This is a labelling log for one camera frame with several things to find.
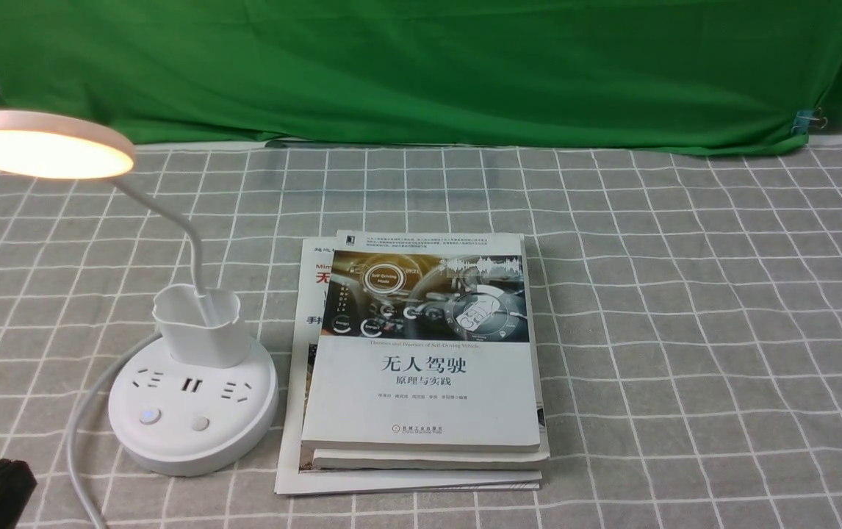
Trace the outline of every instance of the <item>power cord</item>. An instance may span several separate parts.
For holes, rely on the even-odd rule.
[[[85,416],[85,413],[88,411],[88,406],[91,406],[91,402],[95,400],[95,395],[101,391],[101,389],[108,384],[109,381],[113,378],[113,376],[118,374],[118,371],[121,370],[124,365],[133,358],[134,355],[139,353],[143,348],[155,342],[156,339],[159,338],[159,332],[154,332],[152,335],[146,337],[145,339],[141,339],[135,346],[133,346],[130,351],[124,353],[124,356],[119,358],[115,361],[114,364],[111,364],[108,368],[104,370],[104,373],[101,374],[101,377],[95,381],[95,385],[88,390],[88,395],[85,395],[82,399],[82,404],[78,406],[75,411],[72,411],[71,417],[68,418],[68,431],[66,431],[66,439],[65,439],[65,459],[68,462],[68,479],[71,479],[72,488],[75,489],[75,495],[78,496],[78,501],[82,503],[82,507],[84,508],[84,512],[87,513],[88,519],[94,523],[96,529],[107,529],[107,525],[104,521],[104,517],[101,515],[101,512],[98,511],[98,506],[95,505],[95,502],[91,499],[91,495],[88,494],[88,491],[84,489],[82,485],[81,476],[78,473],[78,463],[77,463],[77,438],[78,438],[78,429],[79,423],[82,421],[82,418]]]

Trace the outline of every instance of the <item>book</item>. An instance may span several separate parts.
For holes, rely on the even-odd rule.
[[[529,303],[529,325],[532,324]],[[536,425],[539,428],[539,449],[529,452],[449,452],[411,450],[338,450],[313,451],[312,463],[321,469],[538,469],[551,456],[545,409],[539,379],[539,355],[533,336],[532,374],[536,396]]]
[[[329,281],[304,446],[538,451],[522,235],[340,231]]]
[[[333,237],[303,239],[300,289],[294,319],[287,412],[277,460],[274,492],[280,495],[393,492],[393,490],[530,490],[541,483],[539,471],[418,471],[355,469],[328,471],[314,466],[312,450],[301,445],[307,389],[329,286]]]

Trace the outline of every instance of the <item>desk lamp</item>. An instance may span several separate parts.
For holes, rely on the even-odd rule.
[[[237,295],[206,288],[202,240],[195,227],[120,178],[134,160],[132,142],[108,127],[55,114],[0,110],[0,171],[105,180],[183,228],[192,247],[192,284],[172,284],[154,298],[159,333],[108,369],[73,414],[69,469],[75,466],[79,418],[116,373],[108,415],[130,458],[163,475],[202,475],[234,462],[267,432],[276,415],[277,372],[264,346],[249,334]]]

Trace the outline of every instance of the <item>green screen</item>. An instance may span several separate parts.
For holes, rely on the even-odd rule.
[[[777,154],[842,120],[842,1],[0,0],[0,90],[138,143]]]

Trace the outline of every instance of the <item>pen holder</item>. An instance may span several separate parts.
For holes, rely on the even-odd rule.
[[[220,369],[241,364],[251,352],[240,309],[233,292],[209,289],[200,298],[190,284],[170,285],[153,298],[153,318],[173,359]]]

